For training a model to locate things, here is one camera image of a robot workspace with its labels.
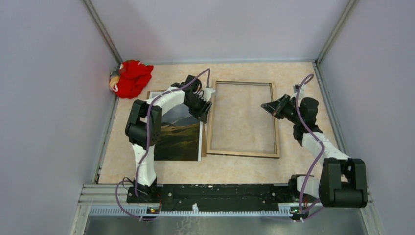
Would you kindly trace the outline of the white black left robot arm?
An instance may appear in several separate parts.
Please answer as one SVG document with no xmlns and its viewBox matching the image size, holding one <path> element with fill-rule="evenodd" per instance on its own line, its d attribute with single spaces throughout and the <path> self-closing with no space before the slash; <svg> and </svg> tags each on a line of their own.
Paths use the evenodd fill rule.
<svg viewBox="0 0 415 235">
<path fill-rule="evenodd" d="M 199 161 L 203 124 L 207 122 L 215 89 L 199 77 L 173 83 L 147 100 L 134 101 L 125 134 L 135 156 L 136 172 L 129 193 L 152 202 L 157 196 L 155 161 Z"/>
</svg>

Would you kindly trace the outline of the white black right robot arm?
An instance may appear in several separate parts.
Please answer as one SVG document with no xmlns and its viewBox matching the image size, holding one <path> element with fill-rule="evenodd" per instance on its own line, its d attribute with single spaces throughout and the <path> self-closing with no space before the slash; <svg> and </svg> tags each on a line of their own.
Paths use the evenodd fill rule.
<svg viewBox="0 0 415 235">
<path fill-rule="evenodd" d="M 261 107 L 273 117 L 293 123 L 294 139 L 321 161 L 320 178 L 310 173 L 293 175 L 287 184 L 214 184 L 202 190 L 209 212 L 277 211 L 281 203 L 295 202 L 295 214 L 305 214 L 306 200 L 326 208 L 363 208 L 367 205 L 365 162 L 338 150 L 317 125 L 319 102 L 284 95 Z"/>
</svg>

